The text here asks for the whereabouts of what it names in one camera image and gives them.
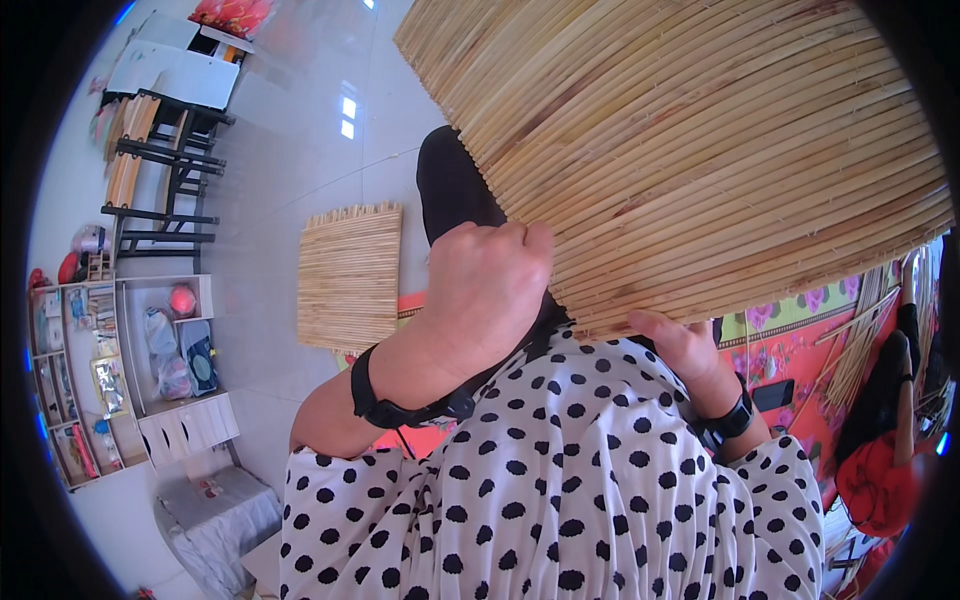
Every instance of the hand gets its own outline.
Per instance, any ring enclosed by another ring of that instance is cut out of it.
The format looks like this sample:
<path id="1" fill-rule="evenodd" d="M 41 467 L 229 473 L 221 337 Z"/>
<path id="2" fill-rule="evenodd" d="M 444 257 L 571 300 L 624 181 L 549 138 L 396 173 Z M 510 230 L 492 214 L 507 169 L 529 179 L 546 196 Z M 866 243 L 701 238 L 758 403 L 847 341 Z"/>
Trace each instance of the hand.
<path id="1" fill-rule="evenodd" d="M 627 322 L 657 345 L 657 354 L 686 386 L 697 414 L 718 419 L 730 412 L 743 390 L 713 343 L 710 321 L 681 325 L 658 312 L 634 310 Z"/>
<path id="2" fill-rule="evenodd" d="M 467 222 L 441 236 L 415 318 L 434 362 L 466 381 L 506 358 L 536 320 L 552 269 L 546 223 Z"/>

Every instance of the polka dot shirt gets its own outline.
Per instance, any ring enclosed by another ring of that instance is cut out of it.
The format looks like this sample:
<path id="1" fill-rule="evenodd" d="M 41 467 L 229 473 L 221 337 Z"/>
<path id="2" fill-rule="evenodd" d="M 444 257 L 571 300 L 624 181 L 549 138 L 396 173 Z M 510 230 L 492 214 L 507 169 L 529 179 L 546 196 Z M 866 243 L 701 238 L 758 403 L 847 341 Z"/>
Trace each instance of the polka dot shirt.
<path id="1" fill-rule="evenodd" d="M 417 461 L 290 455 L 280 598 L 818 598 L 824 522 L 789 436 L 727 467 L 652 352 L 523 351 Z"/>

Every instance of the black smartwatch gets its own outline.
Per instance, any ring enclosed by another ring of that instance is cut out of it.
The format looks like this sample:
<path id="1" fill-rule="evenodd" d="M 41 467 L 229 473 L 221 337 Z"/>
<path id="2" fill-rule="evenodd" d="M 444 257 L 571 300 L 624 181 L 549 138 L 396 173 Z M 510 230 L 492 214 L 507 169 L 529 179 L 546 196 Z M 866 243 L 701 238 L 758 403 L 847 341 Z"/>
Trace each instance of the black smartwatch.
<path id="1" fill-rule="evenodd" d="M 704 434 L 711 444 L 705 444 L 716 452 L 725 440 L 742 436 L 750 423 L 754 421 L 754 403 L 750 399 L 750 392 L 747 390 L 747 380 L 739 372 L 736 378 L 740 380 L 740 388 L 743 394 L 731 408 L 730 412 L 719 419 L 706 420 L 703 423 Z"/>
<path id="2" fill-rule="evenodd" d="M 386 398 L 377 398 L 370 382 L 370 355 L 374 348 L 376 345 L 361 354 L 350 371 L 350 393 L 355 416 L 363 417 L 381 429 L 397 429 L 401 425 L 421 427 L 438 417 L 464 420 L 473 415 L 476 404 L 463 386 L 419 410 L 407 410 Z"/>

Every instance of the white tile floor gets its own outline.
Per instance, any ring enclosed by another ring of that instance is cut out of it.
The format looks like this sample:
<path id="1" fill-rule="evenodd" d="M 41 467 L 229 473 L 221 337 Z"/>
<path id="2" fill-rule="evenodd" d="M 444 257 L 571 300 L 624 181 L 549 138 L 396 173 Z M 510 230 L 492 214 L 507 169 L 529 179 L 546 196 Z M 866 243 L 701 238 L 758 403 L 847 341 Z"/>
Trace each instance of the white tile floor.
<path id="1" fill-rule="evenodd" d="M 284 2 L 257 38 L 221 129 L 204 248 L 214 278 L 217 365 L 230 389 L 244 465 L 282 493 L 300 403 L 337 372 L 327 350 L 297 344 L 297 254 L 311 215 L 385 200 L 404 204 L 400 294 L 426 287 L 428 253 L 415 174 L 423 138 L 444 124 L 393 35 L 412 0 Z M 356 103 L 354 118 L 344 98 Z M 341 134 L 343 122 L 353 138 Z"/>

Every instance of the red shirt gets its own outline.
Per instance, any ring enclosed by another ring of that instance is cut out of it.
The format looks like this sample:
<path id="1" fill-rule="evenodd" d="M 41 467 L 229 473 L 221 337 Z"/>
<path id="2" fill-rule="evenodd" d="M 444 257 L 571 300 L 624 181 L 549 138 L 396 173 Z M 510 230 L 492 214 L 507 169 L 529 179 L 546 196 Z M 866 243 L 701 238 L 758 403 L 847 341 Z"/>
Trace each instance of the red shirt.
<path id="1" fill-rule="evenodd" d="M 889 538 L 906 526 L 917 502 L 910 463 L 894 467 L 897 433 L 860 446 L 837 471 L 836 484 L 851 522 L 874 538 Z"/>

